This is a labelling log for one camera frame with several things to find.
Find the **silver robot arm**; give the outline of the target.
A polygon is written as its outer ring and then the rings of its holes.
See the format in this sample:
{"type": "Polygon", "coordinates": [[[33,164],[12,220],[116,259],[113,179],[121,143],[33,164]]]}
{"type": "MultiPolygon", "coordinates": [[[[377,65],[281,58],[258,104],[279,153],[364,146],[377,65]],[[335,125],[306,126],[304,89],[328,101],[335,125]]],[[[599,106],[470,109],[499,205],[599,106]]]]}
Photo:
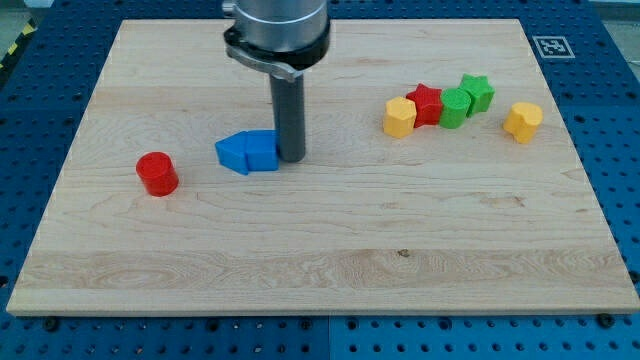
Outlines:
{"type": "Polygon", "coordinates": [[[325,0],[224,0],[234,23],[223,34],[226,54],[269,76],[276,148],[281,160],[306,155],[304,72],[329,50],[325,0]]]}

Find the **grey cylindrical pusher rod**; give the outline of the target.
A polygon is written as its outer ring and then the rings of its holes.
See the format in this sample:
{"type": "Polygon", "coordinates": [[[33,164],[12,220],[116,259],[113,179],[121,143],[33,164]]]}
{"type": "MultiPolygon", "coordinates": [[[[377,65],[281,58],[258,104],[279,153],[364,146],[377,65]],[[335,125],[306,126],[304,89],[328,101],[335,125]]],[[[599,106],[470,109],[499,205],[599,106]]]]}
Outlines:
{"type": "Polygon", "coordinates": [[[270,90],[279,157],[299,162],[306,154],[304,77],[289,82],[271,75],[270,90]]]}

